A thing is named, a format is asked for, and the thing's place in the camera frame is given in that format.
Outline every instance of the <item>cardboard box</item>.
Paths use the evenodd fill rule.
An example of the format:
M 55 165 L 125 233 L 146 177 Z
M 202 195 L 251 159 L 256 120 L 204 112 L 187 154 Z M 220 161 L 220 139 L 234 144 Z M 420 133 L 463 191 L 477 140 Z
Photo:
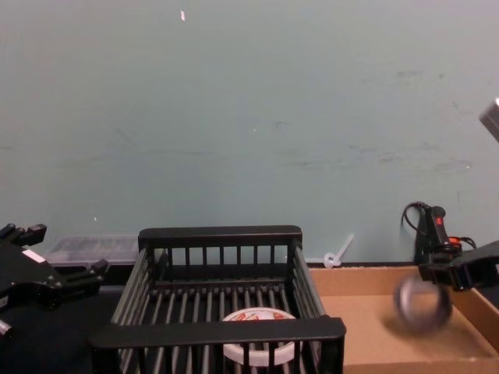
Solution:
M 448 325 L 418 336 L 393 304 L 415 267 L 310 272 L 327 314 L 346 325 L 345 374 L 499 374 L 499 312 L 477 291 L 453 293 Z

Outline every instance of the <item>dark countertop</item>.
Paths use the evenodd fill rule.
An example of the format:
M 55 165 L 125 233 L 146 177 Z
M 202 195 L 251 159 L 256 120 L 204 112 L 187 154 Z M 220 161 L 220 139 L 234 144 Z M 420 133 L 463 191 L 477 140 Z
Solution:
M 482 292 L 499 307 L 499 287 Z M 21 307 L 2 313 L 16 335 L 0 340 L 0 373 L 91 373 L 87 336 L 111 319 L 118 300 L 119 293 L 102 293 L 52 312 Z

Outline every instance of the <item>white zip tie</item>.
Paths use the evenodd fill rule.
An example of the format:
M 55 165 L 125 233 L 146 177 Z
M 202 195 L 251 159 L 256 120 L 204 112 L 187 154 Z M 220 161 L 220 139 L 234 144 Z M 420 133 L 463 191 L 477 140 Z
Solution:
M 329 252 L 326 253 L 324 255 L 324 266 L 327 267 L 328 269 L 334 266 L 341 266 L 342 257 L 345 254 L 348 247 L 352 244 L 352 241 L 353 241 L 353 234 L 350 234 L 350 236 L 346 239 L 345 244 L 342 246 L 340 252 L 338 252 L 337 255 L 334 255 L 333 253 Z

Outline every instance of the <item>black cable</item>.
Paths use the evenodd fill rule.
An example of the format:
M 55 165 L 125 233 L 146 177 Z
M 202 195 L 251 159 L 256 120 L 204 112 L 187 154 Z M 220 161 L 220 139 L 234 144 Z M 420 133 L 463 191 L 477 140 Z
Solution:
M 468 238 L 467 236 L 463 236 L 459 239 L 461 240 L 461 242 L 468 243 L 469 245 L 472 246 L 473 249 L 476 249 L 476 243 L 473 239 Z
M 423 203 L 422 201 L 415 201 L 413 203 L 410 203 L 408 204 L 405 209 L 404 209 L 404 213 L 402 213 L 402 220 L 401 220 L 401 224 L 404 223 L 404 220 L 405 222 L 407 222 L 407 224 L 413 228 L 414 230 L 416 230 L 416 232 L 422 236 L 428 236 L 428 234 L 426 232 L 422 232 L 420 229 L 418 229 L 410 220 L 409 220 L 409 217 L 407 217 L 407 212 L 409 209 L 411 208 L 415 208 L 419 211 L 419 214 L 421 214 L 421 210 L 425 209 L 425 208 L 429 208 L 430 206 L 426 203 Z

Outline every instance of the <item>black wire basket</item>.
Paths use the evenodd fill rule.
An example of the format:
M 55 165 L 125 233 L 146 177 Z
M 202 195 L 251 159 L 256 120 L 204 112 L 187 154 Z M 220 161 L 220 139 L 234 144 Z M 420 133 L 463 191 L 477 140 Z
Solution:
M 111 323 L 90 337 L 94 373 L 342 373 L 346 329 L 324 311 L 300 228 L 150 228 L 139 248 Z M 222 321 L 256 306 L 296 319 Z M 275 365 L 290 342 L 293 359 Z M 242 347 L 242 363 L 224 344 Z M 252 350 L 269 365 L 250 366 Z

